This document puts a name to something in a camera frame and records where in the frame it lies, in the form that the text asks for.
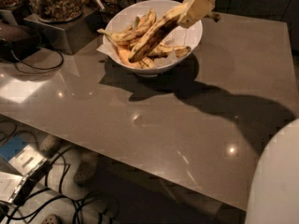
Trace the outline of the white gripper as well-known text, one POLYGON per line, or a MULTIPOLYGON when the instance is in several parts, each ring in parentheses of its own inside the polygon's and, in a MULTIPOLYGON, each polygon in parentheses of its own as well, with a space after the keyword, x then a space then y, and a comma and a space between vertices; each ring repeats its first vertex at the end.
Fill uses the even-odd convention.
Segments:
POLYGON ((188 29, 214 9, 215 0, 188 0, 186 5, 178 18, 178 25, 188 29))

